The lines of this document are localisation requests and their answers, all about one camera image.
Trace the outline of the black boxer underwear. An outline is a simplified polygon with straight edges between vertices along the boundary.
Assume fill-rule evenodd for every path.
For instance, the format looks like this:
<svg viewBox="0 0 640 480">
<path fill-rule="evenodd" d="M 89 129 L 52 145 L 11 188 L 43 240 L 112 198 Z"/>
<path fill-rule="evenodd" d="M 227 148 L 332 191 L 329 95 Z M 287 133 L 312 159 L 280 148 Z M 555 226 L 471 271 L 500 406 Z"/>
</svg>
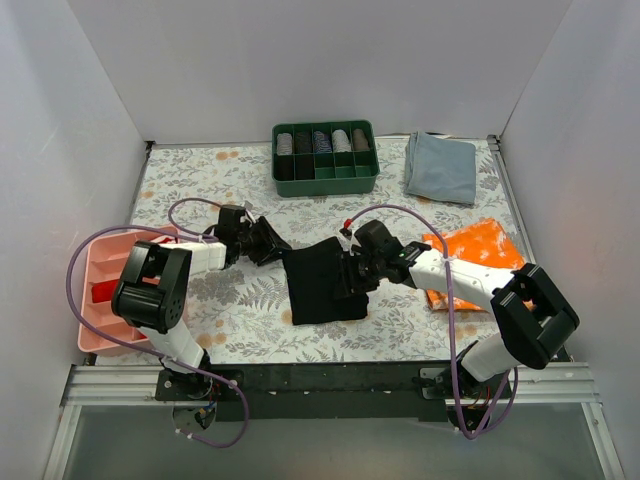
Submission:
<svg viewBox="0 0 640 480">
<path fill-rule="evenodd" d="M 295 326 L 361 320 L 367 316 L 369 298 L 366 294 L 336 296 L 343 252 L 339 240 L 330 237 L 284 255 L 282 261 Z"/>
</svg>

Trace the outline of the light blue cloth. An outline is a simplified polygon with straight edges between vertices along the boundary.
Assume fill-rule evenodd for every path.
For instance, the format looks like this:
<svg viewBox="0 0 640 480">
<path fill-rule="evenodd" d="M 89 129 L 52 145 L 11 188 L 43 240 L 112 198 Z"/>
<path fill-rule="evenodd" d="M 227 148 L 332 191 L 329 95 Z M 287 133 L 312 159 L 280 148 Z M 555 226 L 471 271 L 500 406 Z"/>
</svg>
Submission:
<svg viewBox="0 0 640 480">
<path fill-rule="evenodd" d="M 476 199 L 476 147 L 425 132 L 412 133 L 406 147 L 404 185 L 409 195 L 473 205 Z"/>
</svg>

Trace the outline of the orange white patterned cloth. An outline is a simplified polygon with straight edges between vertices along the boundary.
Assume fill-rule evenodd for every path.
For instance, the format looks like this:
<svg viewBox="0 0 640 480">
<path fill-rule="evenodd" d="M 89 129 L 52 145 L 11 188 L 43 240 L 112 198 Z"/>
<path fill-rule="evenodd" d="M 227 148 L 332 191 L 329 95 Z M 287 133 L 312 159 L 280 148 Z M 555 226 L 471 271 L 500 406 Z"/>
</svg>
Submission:
<svg viewBox="0 0 640 480">
<path fill-rule="evenodd" d="M 524 257 L 511 241 L 502 225 L 488 218 L 453 232 L 443 234 L 449 253 L 456 258 L 493 268 L 517 270 L 526 263 Z M 442 244 L 432 233 L 422 235 L 422 241 L 442 252 Z M 426 291 L 426 299 L 432 311 L 448 309 L 446 293 Z M 480 311 L 480 306 L 454 297 L 456 311 Z"/>
</svg>

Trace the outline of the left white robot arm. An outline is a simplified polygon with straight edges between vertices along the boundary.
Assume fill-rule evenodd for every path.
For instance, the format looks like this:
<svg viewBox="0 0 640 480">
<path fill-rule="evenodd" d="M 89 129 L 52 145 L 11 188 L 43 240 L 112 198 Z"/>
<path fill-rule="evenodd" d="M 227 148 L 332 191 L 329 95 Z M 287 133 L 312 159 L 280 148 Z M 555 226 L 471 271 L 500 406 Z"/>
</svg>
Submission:
<svg viewBox="0 0 640 480">
<path fill-rule="evenodd" d="M 115 288 L 112 312 L 149 339 L 165 368 L 180 373 L 178 387 L 188 398 L 203 399 L 213 377 L 205 369 L 210 365 L 205 350 L 184 320 L 190 277 L 224 270 L 242 256 L 266 265 L 290 250 L 266 218 L 224 205 L 217 223 L 195 241 L 137 241 Z"/>
</svg>

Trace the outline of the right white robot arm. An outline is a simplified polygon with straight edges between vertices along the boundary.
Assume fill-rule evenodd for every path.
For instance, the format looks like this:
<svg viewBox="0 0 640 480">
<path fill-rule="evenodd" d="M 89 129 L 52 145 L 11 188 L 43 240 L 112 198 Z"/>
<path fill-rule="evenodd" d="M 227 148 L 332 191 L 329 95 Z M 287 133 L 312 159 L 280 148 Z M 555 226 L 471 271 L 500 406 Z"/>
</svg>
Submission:
<svg viewBox="0 0 640 480">
<path fill-rule="evenodd" d="M 379 220 L 341 235 L 354 246 L 340 256 L 336 295 L 347 298 L 376 290 L 381 280 L 422 290 L 452 293 L 493 314 L 498 333 L 478 340 L 428 387 L 443 395 L 475 397 L 489 381 L 514 367 L 542 370 L 580 324 L 564 295 L 540 266 L 519 269 L 483 266 L 456 259 L 450 246 L 402 244 Z"/>
</svg>

